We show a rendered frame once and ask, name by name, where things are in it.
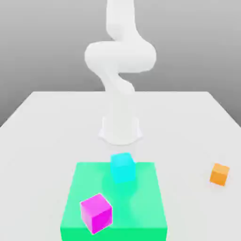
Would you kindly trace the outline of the small magenta cube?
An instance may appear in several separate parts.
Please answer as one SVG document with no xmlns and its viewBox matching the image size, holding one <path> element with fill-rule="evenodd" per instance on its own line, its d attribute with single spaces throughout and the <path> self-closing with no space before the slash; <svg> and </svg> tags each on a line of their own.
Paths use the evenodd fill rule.
<svg viewBox="0 0 241 241">
<path fill-rule="evenodd" d="M 91 234 L 96 234 L 113 222 L 112 206 L 101 193 L 81 201 L 80 212 L 81 219 Z"/>
</svg>

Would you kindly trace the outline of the small orange cube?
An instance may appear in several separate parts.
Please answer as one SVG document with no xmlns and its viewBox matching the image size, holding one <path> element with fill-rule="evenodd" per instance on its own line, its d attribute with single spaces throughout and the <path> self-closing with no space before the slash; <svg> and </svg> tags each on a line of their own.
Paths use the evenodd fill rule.
<svg viewBox="0 0 241 241">
<path fill-rule="evenodd" d="M 228 166 L 215 163 L 209 181 L 220 186 L 225 186 L 229 170 Z"/>
</svg>

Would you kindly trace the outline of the small cyan cube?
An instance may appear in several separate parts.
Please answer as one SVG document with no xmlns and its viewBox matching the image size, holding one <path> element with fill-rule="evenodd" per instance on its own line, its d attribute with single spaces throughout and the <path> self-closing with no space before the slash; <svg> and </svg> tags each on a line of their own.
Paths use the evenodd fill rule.
<svg viewBox="0 0 241 241">
<path fill-rule="evenodd" d="M 136 163 L 130 153 L 111 155 L 110 167 L 116 184 L 133 181 L 136 178 Z"/>
</svg>

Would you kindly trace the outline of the large green box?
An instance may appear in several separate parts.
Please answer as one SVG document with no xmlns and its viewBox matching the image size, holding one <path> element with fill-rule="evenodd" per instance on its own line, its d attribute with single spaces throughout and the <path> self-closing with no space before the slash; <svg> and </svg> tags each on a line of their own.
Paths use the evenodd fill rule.
<svg viewBox="0 0 241 241">
<path fill-rule="evenodd" d="M 80 216 L 80 202 L 101 193 L 113 208 L 113 224 L 91 234 Z M 62 241 L 166 241 L 167 222 L 153 162 L 136 163 L 136 179 L 113 181 L 109 162 L 76 164 L 63 213 Z"/>
</svg>

